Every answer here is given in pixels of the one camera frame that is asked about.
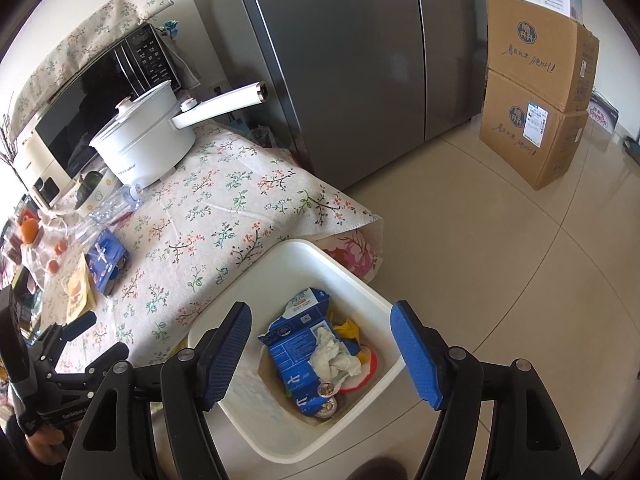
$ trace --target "tiled floor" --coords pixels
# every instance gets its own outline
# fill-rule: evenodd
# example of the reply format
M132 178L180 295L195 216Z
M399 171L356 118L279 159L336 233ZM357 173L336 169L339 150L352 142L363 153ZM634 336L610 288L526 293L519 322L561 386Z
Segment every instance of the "tiled floor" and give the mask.
M568 173L535 192L478 127L476 118L348 190L385 219L384 264L371 285L408 300L424 324L481 360L529 359L584 469L638 389L640 167L590 122ZM411 477L436 416L404 371L295 465L258 457L223 413L209 420L232 480L343 480L375 456L401 460ZM489 406L481 421L469 479L481 475Z

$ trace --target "crumpled tissue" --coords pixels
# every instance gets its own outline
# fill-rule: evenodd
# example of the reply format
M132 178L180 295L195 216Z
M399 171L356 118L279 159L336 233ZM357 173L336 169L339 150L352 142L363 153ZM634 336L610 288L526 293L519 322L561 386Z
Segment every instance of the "crumpled tissue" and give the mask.
M323 383L340 385L347 375L353 377L361 372L360 360L330 330L318 328L316 341L309 364Z

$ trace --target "stacked cardboard box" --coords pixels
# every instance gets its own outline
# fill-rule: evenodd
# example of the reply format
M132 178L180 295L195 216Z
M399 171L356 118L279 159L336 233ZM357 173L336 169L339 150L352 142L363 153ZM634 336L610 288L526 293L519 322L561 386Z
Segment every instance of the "stacked cardboard box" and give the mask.
M599 41L522 0L487 0L488 64L480 138L534 189L564 175L587 122Z

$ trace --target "pot lid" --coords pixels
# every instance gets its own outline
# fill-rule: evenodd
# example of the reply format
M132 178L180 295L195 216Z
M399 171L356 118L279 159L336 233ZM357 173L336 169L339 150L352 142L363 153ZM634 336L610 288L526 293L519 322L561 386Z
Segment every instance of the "pot lid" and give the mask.
M118 128L122 123L124 123L133 114L135 114L141 106L153 99L157 94L159 94L162 90L170 85L170 80L162 81L159 85L156 85L151 90L143 93L139 98L135 99L135 101L132 101L129 97L125 97L116 105L116 110L118 110L117 115L108 123L106 123L98 133L95 134L94 138L89 142L89 146L95 148L96 143L111 135L113 130Z

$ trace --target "refrigerator door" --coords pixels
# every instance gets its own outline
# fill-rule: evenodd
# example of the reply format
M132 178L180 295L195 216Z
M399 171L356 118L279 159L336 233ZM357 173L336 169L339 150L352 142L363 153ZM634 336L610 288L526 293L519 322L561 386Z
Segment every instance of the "refrigerator door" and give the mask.
M343 189L423 142L418 0L244 4L287 123L319 178Z
M425 140L482 111L486 1L420 0L427 66Z

